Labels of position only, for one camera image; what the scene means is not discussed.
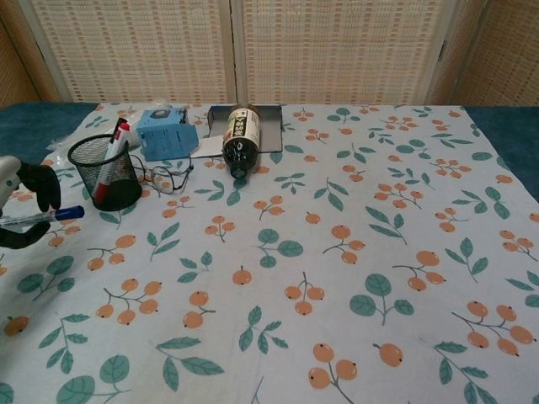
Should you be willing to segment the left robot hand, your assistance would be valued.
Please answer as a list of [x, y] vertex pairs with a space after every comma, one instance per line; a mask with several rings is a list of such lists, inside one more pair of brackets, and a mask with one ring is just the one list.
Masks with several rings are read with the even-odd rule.
[[[61, 207], [60, 183], [55, 171], [46, 165], [28, 164], [14, 156], [1, 157], [1, 208], [11, 194], [22, 184], [35, 192], [42, 212]], [[1, 229], [1, 247], [22, 249], [39, 241], [50, 229], [48, 222], [41, 221], [20, 233]]]

